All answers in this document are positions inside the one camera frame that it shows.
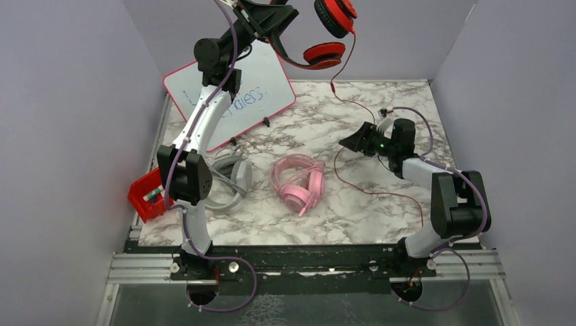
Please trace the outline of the pink headphones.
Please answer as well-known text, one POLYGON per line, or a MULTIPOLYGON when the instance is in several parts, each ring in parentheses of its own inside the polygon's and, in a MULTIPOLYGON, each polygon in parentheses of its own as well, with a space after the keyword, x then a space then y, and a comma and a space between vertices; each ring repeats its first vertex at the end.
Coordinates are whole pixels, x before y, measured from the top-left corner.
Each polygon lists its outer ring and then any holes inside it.
POLYGON ((270 182, 287 208, 302 217, 313 209, 325 194, 325 167, 325 161, 304 154, 291 154, 272 165, 270 182), (281 181, 281 174, 290 168, 301 170, 281 181))

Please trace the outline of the grey white headphones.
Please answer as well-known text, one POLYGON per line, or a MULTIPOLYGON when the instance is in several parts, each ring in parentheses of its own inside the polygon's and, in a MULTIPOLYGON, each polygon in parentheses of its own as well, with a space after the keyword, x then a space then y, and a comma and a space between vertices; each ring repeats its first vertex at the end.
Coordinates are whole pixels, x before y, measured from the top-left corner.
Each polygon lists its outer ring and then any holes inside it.
POLYGON ((232 152, 217 156, 209 169, 214 179, 223 182, 233 191, 234 197, 227 203, 207 198, 205 207, 208 209, 217 212, 229 211, 249 193, 253 184, 253 167, 241 153, 232 152))

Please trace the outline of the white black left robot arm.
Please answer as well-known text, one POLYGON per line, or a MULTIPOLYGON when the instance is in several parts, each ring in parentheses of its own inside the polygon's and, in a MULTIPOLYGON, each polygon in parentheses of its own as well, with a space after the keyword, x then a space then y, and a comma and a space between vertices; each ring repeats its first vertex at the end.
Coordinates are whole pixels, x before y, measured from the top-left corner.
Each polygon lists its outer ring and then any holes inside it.
POLYGON ((187 269, 203 279, 213 272, 213 260, 206 255, 212 240, 207 231, 204 201, 213 176, 204 154, 224 113, 238 94, 241 71, 235 67, 241 52, 254 41, 279 36, 298 11, 286 1, 217 1, 229 24, 219 38, 201 38, 194 57, 202 74, 202 89, 196 107, 181 134, 169 146, 161 145, 156 158, 168 210, 182 215, 182 248, 192 255, 187 269))

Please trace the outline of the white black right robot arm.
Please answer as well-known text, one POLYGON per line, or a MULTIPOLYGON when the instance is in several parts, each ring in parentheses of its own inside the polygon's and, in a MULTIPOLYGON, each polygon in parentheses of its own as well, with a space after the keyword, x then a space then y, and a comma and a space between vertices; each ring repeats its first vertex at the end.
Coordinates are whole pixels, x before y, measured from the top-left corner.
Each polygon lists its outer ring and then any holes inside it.
POLYGON ((393 270, 409 276, 419 260, 450 243, 489 230, 490 210, 482 175, 432 162, 415 152, 416 125, 412 120, 385 120, 379 126, 364 122, 358 131, 340 140, 344 148, 365 156, 384 156, 398 178, 417 183, 431 192, 430 222, 401 239, 392 258, 393 270))

